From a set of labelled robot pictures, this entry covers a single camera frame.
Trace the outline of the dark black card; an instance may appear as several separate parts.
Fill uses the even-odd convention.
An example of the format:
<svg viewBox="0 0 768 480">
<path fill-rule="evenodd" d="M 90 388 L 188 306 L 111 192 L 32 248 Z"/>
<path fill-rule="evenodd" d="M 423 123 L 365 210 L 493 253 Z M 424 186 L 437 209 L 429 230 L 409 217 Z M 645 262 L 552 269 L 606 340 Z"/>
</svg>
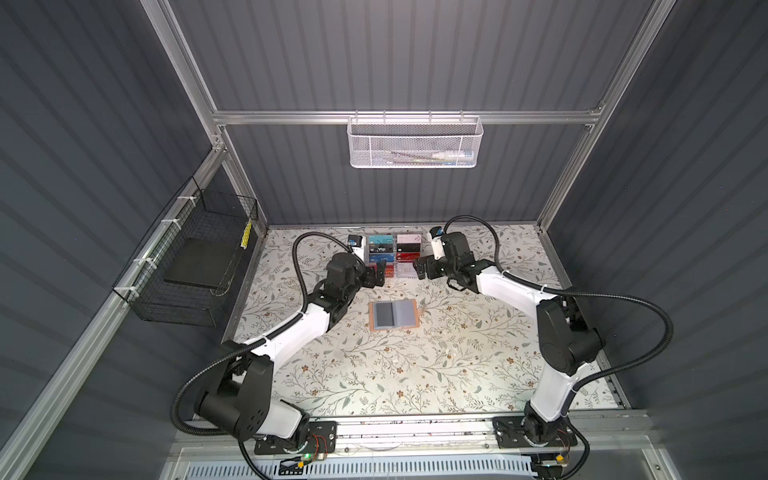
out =
<svg viewBox="0 0 768 480">
<path fill-rule="evenodd" d="M 422 246 L 416 243 L 406 243 L 397 245 L 398 256 L 420 256 L 422 252 Z"/>
</svg>

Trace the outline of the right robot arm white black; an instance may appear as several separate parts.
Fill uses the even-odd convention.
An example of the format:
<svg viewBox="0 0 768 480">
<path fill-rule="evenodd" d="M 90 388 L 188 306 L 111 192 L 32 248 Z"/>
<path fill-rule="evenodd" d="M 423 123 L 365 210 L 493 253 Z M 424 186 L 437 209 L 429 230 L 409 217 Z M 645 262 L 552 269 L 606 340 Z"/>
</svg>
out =
<svg viewBox="0 0 768 480">
<path fill-rule="evenodd" d="M 584 319 L 573 296 L 551 293 L 545 286 L 512 275 L 498 263 L 477 259 L 460 232 L 430 230 L 432 253 L 418 259 L 421 280 L 446 278 L 456 291 L 471 291 L 519 310 L 536 321 L 539 353 L 545 366 L 524 409 L 522 434 L 533 446 L 549 444 L 567 429 L 566 417 L 577 383 L 602 350 L 604 341 Z"/>
</svg>

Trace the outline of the teal card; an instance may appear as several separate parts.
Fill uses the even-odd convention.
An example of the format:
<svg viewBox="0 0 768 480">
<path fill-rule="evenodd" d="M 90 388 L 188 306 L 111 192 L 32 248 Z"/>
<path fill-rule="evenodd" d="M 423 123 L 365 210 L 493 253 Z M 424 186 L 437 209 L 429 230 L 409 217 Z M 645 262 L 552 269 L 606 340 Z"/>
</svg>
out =
<svg viewBox="0 0 768 480">
<path fill-rule="evenodd" d="M 369 235 L 368 238 L 368 245 L 372 249 L 389 249 L 391 250 L 394 247 L 394 237 L 392 235 Z"/>
</svg>

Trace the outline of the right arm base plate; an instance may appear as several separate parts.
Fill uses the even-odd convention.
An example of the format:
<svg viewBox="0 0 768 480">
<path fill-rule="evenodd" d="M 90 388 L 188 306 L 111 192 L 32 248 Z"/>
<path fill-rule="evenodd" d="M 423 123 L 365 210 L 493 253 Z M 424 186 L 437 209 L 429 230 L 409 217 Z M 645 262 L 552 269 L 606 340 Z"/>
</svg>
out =
<svg viewBox="0 0 768 480">
<path fill-rule="evenodd" d="M 579 440 L 564 418 L 545 422 L 535 415 L 498 416 L 492 419 L 497 444 L 500 448 L 577 446 Z"/>
</svg>

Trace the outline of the clear acrylic card display stand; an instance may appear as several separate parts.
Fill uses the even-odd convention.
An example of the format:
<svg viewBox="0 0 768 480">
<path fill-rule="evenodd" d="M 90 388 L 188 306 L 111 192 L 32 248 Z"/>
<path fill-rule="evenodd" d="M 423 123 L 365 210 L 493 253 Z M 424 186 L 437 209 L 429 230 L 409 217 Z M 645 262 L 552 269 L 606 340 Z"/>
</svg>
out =
<svg viewBox="0 0 768 480">
<path fill-rule="evenodd" d="M 374 234 L 367 237 L 367 260 L 384 264 L 386 278 L 417 279 L 415 263 L 422 257 L 423 237 L 417 233 Z"/>
</svg>

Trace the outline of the pink leather card wallet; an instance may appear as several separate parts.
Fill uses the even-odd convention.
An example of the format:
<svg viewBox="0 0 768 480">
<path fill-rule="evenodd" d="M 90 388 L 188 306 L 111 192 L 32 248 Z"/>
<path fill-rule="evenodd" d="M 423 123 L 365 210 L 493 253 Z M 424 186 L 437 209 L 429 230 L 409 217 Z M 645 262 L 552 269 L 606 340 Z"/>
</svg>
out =
<svg viewBox="0 0 768 480">
<path fill-rule="evenodd" d="M 414 299 L 372 302 L 369 305 L 369 328 L 373 332 L 419 326 L 419 310 Z"/>
</svg>

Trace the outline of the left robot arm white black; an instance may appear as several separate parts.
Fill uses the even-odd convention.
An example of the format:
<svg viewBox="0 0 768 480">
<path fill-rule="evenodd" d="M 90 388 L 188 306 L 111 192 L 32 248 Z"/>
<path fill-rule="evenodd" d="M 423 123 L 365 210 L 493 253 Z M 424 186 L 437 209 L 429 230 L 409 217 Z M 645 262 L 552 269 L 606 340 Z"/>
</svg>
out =
<svg viewBox="0 0 768 480">
<path fill-rule="evenodd" d="M 326 277 L 308 289 L 298 274 L 302 304 L 292 317 L 244 343 L 225 344 L 223 359 L 199 374 L 194 413 L 214 426 L 212 435 L 227 434 L 245 442 L 272 437 L 296 445 L 308 436 L 309 415 L 272 396 L 275 374 L 307 344 L 320 338 L 348 312 L 363 288 L 382 287 L 387 262 L 364 263 L 355 253 L 336 253 Z"/>
</svg>

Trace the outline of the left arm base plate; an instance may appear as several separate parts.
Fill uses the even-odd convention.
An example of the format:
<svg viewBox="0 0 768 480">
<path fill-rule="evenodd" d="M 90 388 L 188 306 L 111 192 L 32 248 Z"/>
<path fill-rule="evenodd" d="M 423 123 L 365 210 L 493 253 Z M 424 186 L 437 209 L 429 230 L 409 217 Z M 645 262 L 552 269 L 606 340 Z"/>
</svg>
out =
<svg viewBox="0 0 768 480">
<path fill-rule="evenodd" d="M 296 433 L 288 439 L 276 436 L 257 439 L 253 453 L 256 455 L 325 455 L 335 452 L 337 439 L 337 422 L 311 420 L 301 424 Z"/>
</svg>

